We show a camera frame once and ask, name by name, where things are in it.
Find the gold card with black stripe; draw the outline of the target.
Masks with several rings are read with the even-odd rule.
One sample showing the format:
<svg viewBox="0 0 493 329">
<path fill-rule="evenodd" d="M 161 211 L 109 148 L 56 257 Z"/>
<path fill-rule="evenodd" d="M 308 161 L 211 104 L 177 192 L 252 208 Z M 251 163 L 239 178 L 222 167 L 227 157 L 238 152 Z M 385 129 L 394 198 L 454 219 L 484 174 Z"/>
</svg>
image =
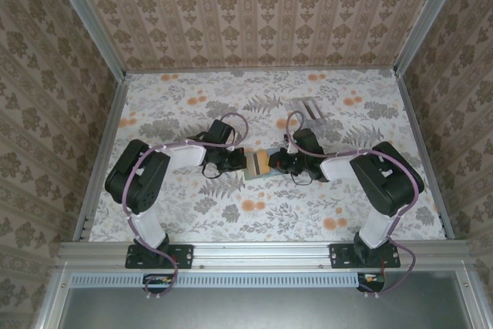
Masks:
<svg viewBox="0 0 493 329">
<path fill-rule="evenodd" d="M 266 150 L 253 153 L 248 165 L 249 174 L 251 176 L 262 176 L 268 174 L 270 172 L 268 161 L 269 155 Z"/>
</svg>

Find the floral tablecloth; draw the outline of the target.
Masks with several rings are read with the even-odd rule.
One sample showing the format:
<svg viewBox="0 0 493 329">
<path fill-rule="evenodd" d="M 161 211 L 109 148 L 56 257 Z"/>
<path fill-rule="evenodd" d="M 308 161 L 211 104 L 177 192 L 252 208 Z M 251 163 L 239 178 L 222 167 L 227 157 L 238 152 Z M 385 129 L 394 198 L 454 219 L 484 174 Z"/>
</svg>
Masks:
<svg viewBox="0 0 493 329">
<path fill-rule="evenodd" d="M 298 127 L 290 117 L 294 99 L 307 100 L 306 125 L 325 152 L 387 141 L 424 172 L 396 77 L 386 69 L 135 74 L 109 161 L 132 139 L 181 141 L 220 118 L 246 133 L 247 152 L 281 147 Z M 371 204 L 353 179 L 248 179 L 208 166 L 169 173 L 154 208 L 175 242 L 325 241 L 352 239 Z"/>
</svg>

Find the black connector board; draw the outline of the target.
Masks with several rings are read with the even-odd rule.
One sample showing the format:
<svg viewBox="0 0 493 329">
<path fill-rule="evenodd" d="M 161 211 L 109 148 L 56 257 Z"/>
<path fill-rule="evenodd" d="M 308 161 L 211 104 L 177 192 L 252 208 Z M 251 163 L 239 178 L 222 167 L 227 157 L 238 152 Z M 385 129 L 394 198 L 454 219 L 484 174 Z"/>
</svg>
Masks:
<svg viewBox="0 0 493 329">
<path fill-rule="evenodd" d="M 385 276 L 383 273 L 365 273 L 357 275 L 357 289 L 363 293 L 379 293 L 384 289 Z"/>
<path fill-rule="evenodd" d="M 173 286 L 173 281 L 173 274 L 145 274 L 143 290 L 150 295 L 163 295 L 170 286 Z"/>
</svg>

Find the grey metal panel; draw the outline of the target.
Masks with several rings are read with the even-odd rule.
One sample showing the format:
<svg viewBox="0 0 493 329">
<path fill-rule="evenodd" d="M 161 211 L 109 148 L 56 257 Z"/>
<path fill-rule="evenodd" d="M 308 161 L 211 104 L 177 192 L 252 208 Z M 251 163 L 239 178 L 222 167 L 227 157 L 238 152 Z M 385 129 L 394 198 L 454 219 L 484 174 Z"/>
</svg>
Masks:
<svg viewBox="0 0 493 329">
<path fill-rule="evenodd" d="M 364 297 L 352 289 L 76 289 L 59 329 L 472 329 L 455 288 Z"/>
</svg>

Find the aluminium table end rail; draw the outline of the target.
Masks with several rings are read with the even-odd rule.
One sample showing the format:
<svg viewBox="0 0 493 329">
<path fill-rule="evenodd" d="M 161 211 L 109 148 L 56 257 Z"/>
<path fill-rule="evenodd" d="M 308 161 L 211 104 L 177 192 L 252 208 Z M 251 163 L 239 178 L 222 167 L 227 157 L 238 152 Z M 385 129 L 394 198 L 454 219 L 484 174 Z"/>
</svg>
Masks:
<svg viewBox="0 0 493 329">
<path fill-rule="evenodd" d="M 304 65 L 304 66 L 246 66 L 246 67 L 209 67 L 181 69 L 128 69 L 127 75 L 156 73 L 202 73 L 202 72 L 273 72 L 273 71 L 332 71 L 332 70 L 392 70 L 392 65 Z"/>
</svg>

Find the aluminium mounting rail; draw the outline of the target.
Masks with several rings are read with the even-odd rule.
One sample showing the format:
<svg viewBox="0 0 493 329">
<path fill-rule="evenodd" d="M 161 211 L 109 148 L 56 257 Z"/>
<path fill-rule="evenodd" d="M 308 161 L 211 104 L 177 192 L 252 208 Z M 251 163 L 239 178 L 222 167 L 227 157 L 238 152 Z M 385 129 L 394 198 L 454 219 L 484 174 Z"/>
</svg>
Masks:
<svg viewBox="0 0 493 329">
<path fill-rule="evenodd" d="M 471 267 L 473 258 L 463 240 L 405 240 L 398 253 L 401 270 L 459 270 Z M 74 271 L 122 271 L 128 242 L 63 243 L 56 262 L 58 269 Z M 191 269 L 194 271 L 317 271 L 329 270 L 339 257 L 340 243 L 325 242 L 225 242 L 193 243 Z"/>
</svg>

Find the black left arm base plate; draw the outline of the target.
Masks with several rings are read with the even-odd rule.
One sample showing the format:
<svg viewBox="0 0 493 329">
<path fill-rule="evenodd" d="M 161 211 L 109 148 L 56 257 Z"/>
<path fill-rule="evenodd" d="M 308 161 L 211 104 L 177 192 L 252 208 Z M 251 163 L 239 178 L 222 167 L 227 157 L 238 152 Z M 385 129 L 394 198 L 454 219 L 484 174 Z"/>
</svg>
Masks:
<svg viewBox="0 0 493 329">
<path fill-rule="evenodd" d="M 193 245 L 170 244 L 166 252 L 179 269 L 190 269 L 193 262 Z M 173 269 L 173 264 L 164 256 L 152 252 L 141 244 L 130 245 L 126 254 L 126 269 Z"/>
</svg>

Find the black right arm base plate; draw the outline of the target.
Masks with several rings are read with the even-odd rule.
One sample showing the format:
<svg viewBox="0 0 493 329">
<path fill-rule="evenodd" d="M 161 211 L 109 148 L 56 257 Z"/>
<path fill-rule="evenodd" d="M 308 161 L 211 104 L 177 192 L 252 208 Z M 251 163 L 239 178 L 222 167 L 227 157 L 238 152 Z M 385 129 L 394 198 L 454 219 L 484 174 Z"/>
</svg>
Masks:
<svg viewBox="0 0 493 329">
<path fill-rule="evenodd" d="M 336 243 L 329 246 L 333 269 L 343 268 L 398 268 L 401 266 L 397 248 L 385 243 L 376 249 L 365 244 Z"/>
</svg>

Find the aluminium table side rail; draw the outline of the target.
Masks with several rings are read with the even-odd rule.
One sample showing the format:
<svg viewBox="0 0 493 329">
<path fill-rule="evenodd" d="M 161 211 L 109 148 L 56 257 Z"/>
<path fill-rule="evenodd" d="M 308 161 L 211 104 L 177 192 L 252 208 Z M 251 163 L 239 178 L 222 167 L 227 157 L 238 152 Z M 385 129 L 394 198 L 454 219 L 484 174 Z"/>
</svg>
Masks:
<svg viewBox="0 0 493 329">
<path fill-rule="evenodd" d="M 434 204 L 438 209 L 438 216 L 441 221 L 441 225 L 444 229 L 444 235 L 447 239 L 454 239 L 454 231 L 451 225 L 450 218 L 448 216 L 448 212 L 444 205 L 443 197 L 441 195 L 441 191 L 438 185 L 437 178 L 434 174 L 434 169 L 430 161 L 430 157 L 428 155 L 428 151 L 424 142 L 424 138 L 422 136 L 419 123 L 417 117 L 414 112 L 414 108 L 412 106 L 411 98 L 407 91 L 407 87 L 405 85 L 404 77 L 402 75 L 397 75 L 396 77 L 397 86 L 399 88 L 401 98 L 403 100 L 404 108 L 407 113 L 407 117 L 409 119 L 409 123 L 411 126 L 411 130 L 414 136 L 414 140 L 416 142 L 416 146 L 418 148 L 418 152 L 421 158 L 422 166 L 424 168 L 424 172 L 426 174 L 426 180 L 428 189 L 431 191 L 431 195 L 434 200 Z"/>
<path fill-rule="evenodd" d="M 129 83 L 126 79 L 118 82 L 115 95 L 109 110 L 106 126 L 102 134 L 95 164 L 86 188 L 86 194 L 82 202 L 79 218 L 72 237 L 74 242 L 86 242 L 89 240 L 90 230 L 99 204 L 99 198 L 106 179 L 106 171 L 109 165 L 113 143 L 116 138 L 122 110 L 125 105 Z"/>
</svg>

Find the aluminium frame post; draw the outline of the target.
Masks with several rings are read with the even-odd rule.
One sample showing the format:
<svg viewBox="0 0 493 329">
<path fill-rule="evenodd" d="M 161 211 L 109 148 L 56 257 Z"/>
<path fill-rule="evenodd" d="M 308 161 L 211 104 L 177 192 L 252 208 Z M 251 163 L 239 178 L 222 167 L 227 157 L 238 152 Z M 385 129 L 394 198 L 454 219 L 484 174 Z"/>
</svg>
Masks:
<svg viewBox="0 0 493 329">
<path fill-rule="evenodd" d="M 122 83 L 125 80 L 126 68 L 110 41 L 109 33 L 99 21 L 95 8 L 89 0 L 69 0 L 69 2 L 86 27 L 116 82 Z"/>
<path fill-rule="evenodd" d="M 402 76 L 411 64 L 445 2 L 446 0 L 426 0 L 424 3 L 421 13 L 394 63 L 394 72 L 397 77 Z"/>
</svg>

